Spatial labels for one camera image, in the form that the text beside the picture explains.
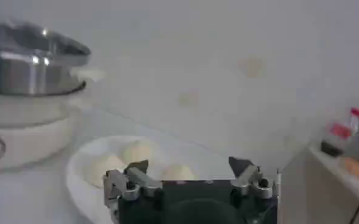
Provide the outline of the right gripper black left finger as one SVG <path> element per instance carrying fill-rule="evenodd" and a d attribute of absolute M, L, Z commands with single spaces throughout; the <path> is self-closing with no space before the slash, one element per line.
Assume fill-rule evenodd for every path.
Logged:
<path fill-rule="evenodd" d="M 135 201 L 141 194 L 154 197 L 163 190 L 163 183 L 149 177 L 149 161 L 130 163 L 122 172 L 118 169 L 108 170 L 103 175 L 104 204 L 111 208 L 119 199 Z"/>

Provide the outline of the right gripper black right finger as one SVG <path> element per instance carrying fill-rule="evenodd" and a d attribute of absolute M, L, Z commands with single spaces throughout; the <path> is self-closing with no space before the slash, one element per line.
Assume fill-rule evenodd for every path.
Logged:
<path fill-rule="evenodd" d="M 277 170 L 275 178 L 271 180 L 264 176 L 260 166 L 254 165 L 248 159 L 230 156 L 229 166 L 235 176 L 230 183 L 239 190 L 242 196 L 253 194 L 262 200 L 279 198 L 279 170 Z"/>

